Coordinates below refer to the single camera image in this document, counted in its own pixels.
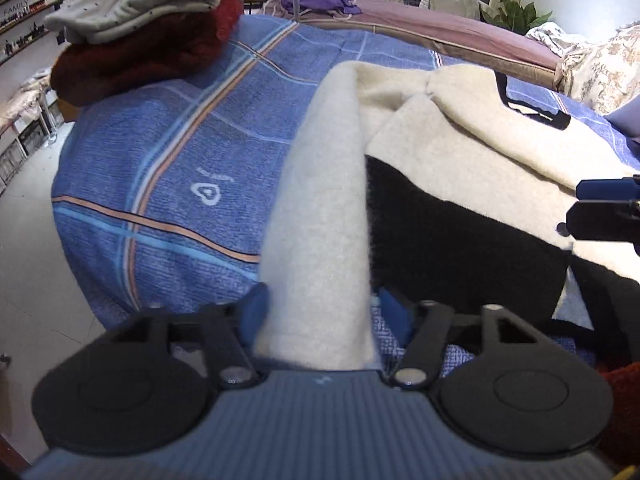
white fleece fabric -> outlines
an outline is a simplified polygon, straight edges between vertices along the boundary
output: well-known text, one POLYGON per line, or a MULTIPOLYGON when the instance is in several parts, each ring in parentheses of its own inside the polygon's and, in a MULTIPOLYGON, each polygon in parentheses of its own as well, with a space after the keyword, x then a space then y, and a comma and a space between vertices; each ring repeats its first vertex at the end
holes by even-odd
POLYGON ((630 244, 556 232, 580 180, 633 173, 590 128, 560 131, 505 107, 478 66, 345 62, 319 86, 283 167, 260 261, 271 299, 258 355, 336 370, 376 361, 365 155, 441 200, 640 278, 630 244))
POLYGON ((70 43, 107 43, 174 12, 208 12, 220 0, 68 0, 44 19, 70 43))

mattress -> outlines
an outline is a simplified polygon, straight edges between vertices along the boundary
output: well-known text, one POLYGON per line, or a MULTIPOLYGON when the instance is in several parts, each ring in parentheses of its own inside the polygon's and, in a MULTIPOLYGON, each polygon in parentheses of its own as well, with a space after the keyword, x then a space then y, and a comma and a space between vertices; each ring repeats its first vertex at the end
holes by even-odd
MULTIPOLYGON (((207 70, 81 111, 60 156, 53 212, 105 327, 141 308, 234 301, 256 283, 281 165, 318 83, 345 60, 422 70, 461 62, 364 30, 243 16, 207 70)), ((640 169, 625 137, 581 104, 514 78, 508 94, 566 111, 640 169)))
MULTIPOLYGON (((266 4, 273 15, 278 0, 266 4)), ((488 23, 382 0, 356 0, 362 14, 348 19, 306 12, 302 23, 327 30, 359 28, 415 43, 498 70, 545 88, 554 88, 560 58, 543 44, 488 23)))

folded clothes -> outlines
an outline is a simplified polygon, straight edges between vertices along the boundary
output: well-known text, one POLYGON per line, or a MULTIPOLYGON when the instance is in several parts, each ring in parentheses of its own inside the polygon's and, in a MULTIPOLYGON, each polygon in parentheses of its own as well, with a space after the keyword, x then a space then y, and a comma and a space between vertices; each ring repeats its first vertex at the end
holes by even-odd
MULTIPOLYGON (((293 0, 281 0, 282 7, 293 13, 293 0)), ((360 14, 360 7, 354 4, 354 0, 300 0, 300 9, 314 12, 338 11, 344 14, 360 14)))
POLYGON ((65 30, 70 43, 107 43, 178 12, 207 12, 221 0, 74 0, 47 16, 49 30, 65 30))
POLYGON ((241 14, 241 0, 221 0, 209 12, 168 14, 110 43, 73 44, 53 66, 51 87, 70 104, 87 106, 191 75, 219 56, 241 14))
MULTIPOLYGON (((309 368, 370 366, 372 282, 462 314, 497 303, 542 324, 562 308, 570 268, 586 309, 613 316, 610 289, 588 285, 613 275, 612 290, 628 282, 638 298, 633 247, 571 240, 557 226, 582 179, 631 173, 579 121, 558 130, 506 106, 485 68, 341 63, 316 90, 280 173, 260 251, 270 310, 254 351, 309 368)), ((622 339, 594 317, 602 340, 622 339)), ((628 343, 640 352, 640 336, 628 343)), ((606 353, 629 361, 627 348, 606 353)))

white floor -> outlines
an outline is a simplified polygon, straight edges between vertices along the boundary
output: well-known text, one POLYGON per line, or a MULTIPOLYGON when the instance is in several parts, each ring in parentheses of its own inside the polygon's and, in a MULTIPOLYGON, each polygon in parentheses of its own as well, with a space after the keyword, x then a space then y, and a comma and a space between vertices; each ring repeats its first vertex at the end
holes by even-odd
POLYGON ((28 462, 47 449, 31 416, 31 393, 51 368, 98 337, 65 255, 51 211, 58 140, 29 158, 0 195, 0 352, 12 357, 0 372, 0 433, 28 462))

potted plant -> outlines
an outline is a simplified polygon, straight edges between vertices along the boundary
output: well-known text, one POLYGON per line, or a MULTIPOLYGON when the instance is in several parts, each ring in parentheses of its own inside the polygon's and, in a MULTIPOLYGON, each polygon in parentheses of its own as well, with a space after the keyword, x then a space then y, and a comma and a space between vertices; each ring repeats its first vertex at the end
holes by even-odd
POLYGON ((553 12, 548 12, 544 16, 537 16, 536 6, 531 2, 525 7, 514 0, 501 0, 502 7, 498 8, 498 14, 491 16, 482 10, 482 17, 487 23, 496 27, 512 30, 524 36, 529 29, 538 27, 549 21, 553 12))

